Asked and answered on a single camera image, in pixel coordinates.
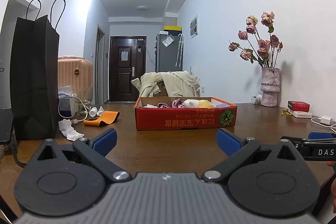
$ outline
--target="black circular cover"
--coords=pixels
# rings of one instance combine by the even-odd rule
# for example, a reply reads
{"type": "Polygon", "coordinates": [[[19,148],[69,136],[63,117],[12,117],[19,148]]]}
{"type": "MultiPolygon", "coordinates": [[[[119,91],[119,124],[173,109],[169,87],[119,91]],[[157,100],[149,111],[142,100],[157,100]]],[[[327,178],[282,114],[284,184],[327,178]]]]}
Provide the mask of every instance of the black circular cover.
{"type": "Polygon", "coordinates": [[[309,168],[288,161],[269,161],[235,171],[228,190],[239,205],[261,216],[285,218],[307,211],[319,196],[309,168]]]}
{"type": "Polygon", "coordinates": [[[40,162],[25,168],[14,187],[23,211],[41,216],[67,216],[91,207],[105,191],[105,179],[92,167],[76,163],[40,162]]]}

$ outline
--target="dried rose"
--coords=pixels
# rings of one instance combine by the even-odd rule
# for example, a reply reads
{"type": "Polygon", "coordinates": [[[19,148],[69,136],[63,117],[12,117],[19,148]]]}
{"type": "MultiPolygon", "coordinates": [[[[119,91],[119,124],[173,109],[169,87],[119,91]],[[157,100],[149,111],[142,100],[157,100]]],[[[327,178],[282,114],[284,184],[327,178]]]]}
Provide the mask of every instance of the dried rose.
{"type": "Polygon", "coordinates": [[[257,52],[258,52],[258,55],[260,57],[268,57],[268,51],[267,50],[261,50],[261,49],[259,49],[259,50],[257,50],[257,52]]]}
{"type": "Polygon", "coordinates": [[[274,19],[274,14],[271,12],[270,14],[263,12],[261,16],[261,23],[267,27],[272,27],[273,26],[273,19],[274,19]]]}
{"type": "Polygon", "coordinates": [[[239,31],[238,32],[238,38],[241,39],[241,40],[247,40],[247,38],[248,38],[247,32],[239,31]]]}
{"type": "Polygon", "coordinates": [[[258,19],[255,16],[248,16],[246,20],[246,25],[253,24],[254,26],[257,25],[258,19]]]}
{"type": "Polygon", "coordinates": [[[277,48],[279,46],[279,43],[279,38],[275,34],[271,35],[272,48],[277,48]]]}
{"type": "Polygon", "coordinates": [[[261,49],[262,51],[268,51],[270,44],[271,44],[270,40],[266,40],[266,41],[262,39],[258,40],[259,49],[261,49]]]}
{"type": "Polygon", "coordinates": [[[240,47],[240,44],[233,42],[229,45],[229,51],[234,52],[238,47],[240,47]]]}
{"type": "Polygon", "coordinates": [[[249,49],[245,48],[241,51],[239,54],[241,58],[243,58],[245,61],[248,61],[252,58],[252,53],[249,51],[249,49]]]}
{"type": "Polygon", "coordinates": [[[250,24],[247,25],[246,31],[251,34],[255,34],[257,32],[257,28],[253,24],[250,24]]]}

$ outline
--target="purple scrunchie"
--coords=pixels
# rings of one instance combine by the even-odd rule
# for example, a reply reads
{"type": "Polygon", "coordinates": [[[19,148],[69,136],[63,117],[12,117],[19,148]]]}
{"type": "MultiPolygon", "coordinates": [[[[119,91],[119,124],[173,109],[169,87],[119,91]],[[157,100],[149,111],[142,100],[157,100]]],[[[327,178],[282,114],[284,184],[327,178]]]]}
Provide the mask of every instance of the purple scrunchie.
{"type": "Polygon", "coordinates": [[[184,105],[184,102],[183,102],[182,99],[176,99],[175,101],[173,101],[172,107],[175,107],[175,108],[184,108],[185,105],[184,105]]]}
{"type": "Polygon", "coordinates": [[[167,105],[166,103],[159,103],[159,104],[157,105],[157,108],[170,108],[170,106],[167,105]]]}

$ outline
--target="blue gripper pad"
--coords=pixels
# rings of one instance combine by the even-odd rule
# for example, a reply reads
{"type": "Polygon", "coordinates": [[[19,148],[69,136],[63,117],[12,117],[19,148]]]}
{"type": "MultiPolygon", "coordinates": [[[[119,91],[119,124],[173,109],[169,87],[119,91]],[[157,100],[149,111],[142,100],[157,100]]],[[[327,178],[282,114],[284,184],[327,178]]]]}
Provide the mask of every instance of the blue gripper pad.
{"type": "Polygon", "coordinates": [[[217,131],[217,145],[228,156],[237,152],[245,144],[244,140],[224,128],[217,131]]]}
{"type": "Polygon", "coordinates": [[[106,130],[91,142],[92,149],[105,157],[117,144],[117,131],[113,128],[106,130]]]}
{"type": "Polygon", "coordinates": [[[331,139],[331,138],[336,138],[335,134],[332,134],[332,133],[322,133],[322,132],[311,132],[308,135],[308,139],[310,139],[310,140],[331,139]]]}

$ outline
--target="brown door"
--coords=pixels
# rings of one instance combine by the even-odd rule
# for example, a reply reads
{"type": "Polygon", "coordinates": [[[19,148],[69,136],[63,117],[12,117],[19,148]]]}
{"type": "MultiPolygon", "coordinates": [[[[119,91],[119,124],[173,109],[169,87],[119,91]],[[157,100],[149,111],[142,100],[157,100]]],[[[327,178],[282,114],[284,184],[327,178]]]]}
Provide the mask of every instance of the brown door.
{"type": "Polygon", "coordinates": [[[110,102],[135,102],[139,91],[131,81],[145,73],[146,37],[111,37],[110,102]]]}

